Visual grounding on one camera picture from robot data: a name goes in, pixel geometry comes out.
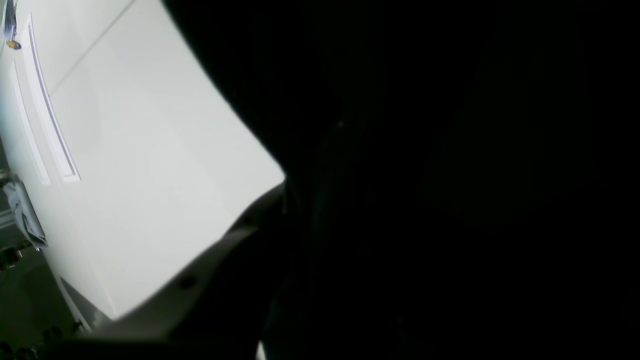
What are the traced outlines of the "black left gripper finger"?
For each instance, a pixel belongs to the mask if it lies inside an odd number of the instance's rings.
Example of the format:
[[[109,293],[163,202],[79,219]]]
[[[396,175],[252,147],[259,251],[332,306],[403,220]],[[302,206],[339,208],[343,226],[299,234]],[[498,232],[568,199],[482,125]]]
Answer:
[[[160,290],[118,320],[57,342],[52,360],[254,360],[290,272],[295,214],[284,182]]]

